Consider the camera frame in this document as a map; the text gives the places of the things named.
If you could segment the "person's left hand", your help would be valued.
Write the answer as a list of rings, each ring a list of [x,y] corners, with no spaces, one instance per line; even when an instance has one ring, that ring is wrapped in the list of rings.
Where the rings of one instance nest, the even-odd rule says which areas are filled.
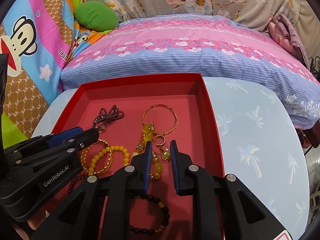
[[[46,220],[48,215],[49,213],[45,209],[40,209],[39,211],[37,211],[37,213],[33,215],[33,217],[31,217],[31,219],[27,221],[27,229],[35,231]],[[12,226],[15,229],[15,231],[19,234],[21,239],[29,239],[27,232],[24,229],[22,229],[19,225],[12,224]]]

